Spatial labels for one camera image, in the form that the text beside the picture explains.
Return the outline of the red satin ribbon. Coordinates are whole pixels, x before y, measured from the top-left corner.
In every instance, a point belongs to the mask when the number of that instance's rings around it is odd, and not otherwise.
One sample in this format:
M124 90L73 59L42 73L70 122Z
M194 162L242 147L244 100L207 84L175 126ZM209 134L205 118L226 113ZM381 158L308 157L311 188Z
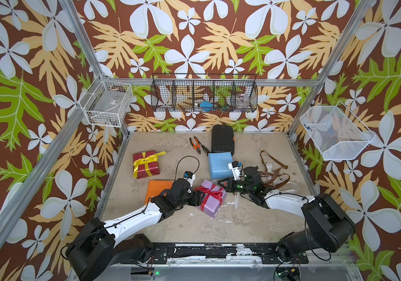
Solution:
M202 199L202 203L200 205L201 211L205 210L205 206L207 205L207 202L209 198L214 198L219 202L219 206L222 205L223 202L223 192L225 191L224 188L222 187L217 187L217 186L212 186L211 189L207 189L206 187L200 186L195 191L200 191L205 194L204 198Z

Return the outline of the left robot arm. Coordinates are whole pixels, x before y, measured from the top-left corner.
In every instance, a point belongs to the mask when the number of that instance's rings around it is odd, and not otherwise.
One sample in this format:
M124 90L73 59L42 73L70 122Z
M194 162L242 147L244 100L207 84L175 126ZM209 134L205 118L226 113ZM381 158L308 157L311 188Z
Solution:
M193 189L187 179L151 198L140 209L122 217L90 220L68 244L65 257L80 281L93 281L110 265L123 261L147 261L152 243L140 230L158 224L186 205L198 207L206 194Z

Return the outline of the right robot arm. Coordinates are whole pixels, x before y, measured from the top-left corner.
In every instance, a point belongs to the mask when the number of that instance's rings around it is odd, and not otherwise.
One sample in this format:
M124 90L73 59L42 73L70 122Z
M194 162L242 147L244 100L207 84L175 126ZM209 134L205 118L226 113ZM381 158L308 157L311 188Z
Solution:
M304 219L304 229L285 235L276 246L280 262L291 262L307 251L335 253L356 233L354 222L329 194L304 196L264 182L258 167L233 167L233 176L217 181L228 193L248 195L259 207L286 211Z

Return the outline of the purple gift box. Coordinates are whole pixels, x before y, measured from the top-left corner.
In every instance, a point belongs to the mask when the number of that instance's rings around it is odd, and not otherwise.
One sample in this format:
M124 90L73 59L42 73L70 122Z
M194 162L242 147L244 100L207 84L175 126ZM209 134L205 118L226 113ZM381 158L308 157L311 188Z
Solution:
M220 187L220 186L210 182L209 180L204 180L200 186L206 187L207 189L211 189L212 186ZM227 194L227 192L224 191L223 192L223 201L226 198L226 194ZM207 202L207 205L205 206L205 210L203 211L203 213L205 213L206 215L208 215L212 218L216 218L220 207L221 206L219 206L219 202L217 200L215 200L214 198L210 197Z

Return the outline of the brown ribbon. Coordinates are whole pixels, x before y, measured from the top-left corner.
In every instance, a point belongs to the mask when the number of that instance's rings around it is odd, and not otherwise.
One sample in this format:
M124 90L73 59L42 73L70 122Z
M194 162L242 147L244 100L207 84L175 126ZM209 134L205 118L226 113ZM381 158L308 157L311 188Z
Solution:
M260 152L260 158L266 168L266 171L260 172L264 187L279 189L290 181L291 177L287 173L287 165L283 164L265 150Z

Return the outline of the orange gift box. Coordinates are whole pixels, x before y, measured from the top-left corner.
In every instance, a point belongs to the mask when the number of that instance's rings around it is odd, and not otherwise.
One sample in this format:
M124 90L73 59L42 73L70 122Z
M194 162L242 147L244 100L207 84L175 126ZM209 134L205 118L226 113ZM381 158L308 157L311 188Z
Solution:
M170 189L172 184L173 181L170 180L150 180L148 183L144 204L146 204L149 199L158 196L162 191Z

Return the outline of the light blue gift box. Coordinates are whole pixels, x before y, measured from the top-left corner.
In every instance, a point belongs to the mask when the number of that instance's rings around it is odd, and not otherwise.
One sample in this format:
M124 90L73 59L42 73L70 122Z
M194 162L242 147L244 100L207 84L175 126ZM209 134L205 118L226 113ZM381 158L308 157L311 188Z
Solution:
M221 180L233 177L229 164L233 162L230 152L210 153L208 155L210 178Z

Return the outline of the white satin ribbon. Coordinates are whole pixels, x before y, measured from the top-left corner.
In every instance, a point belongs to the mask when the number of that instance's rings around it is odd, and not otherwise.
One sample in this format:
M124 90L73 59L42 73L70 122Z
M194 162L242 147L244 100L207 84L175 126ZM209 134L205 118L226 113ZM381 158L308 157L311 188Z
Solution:
M281 173L288 166L269 155L269 160L260 155L266 171L259 171L258 166L243 167L242 163L233 161L228 164L233 173L231 193L247 194L250 201L256 205L268 208L265 196L285 186L290 181L290 175Z

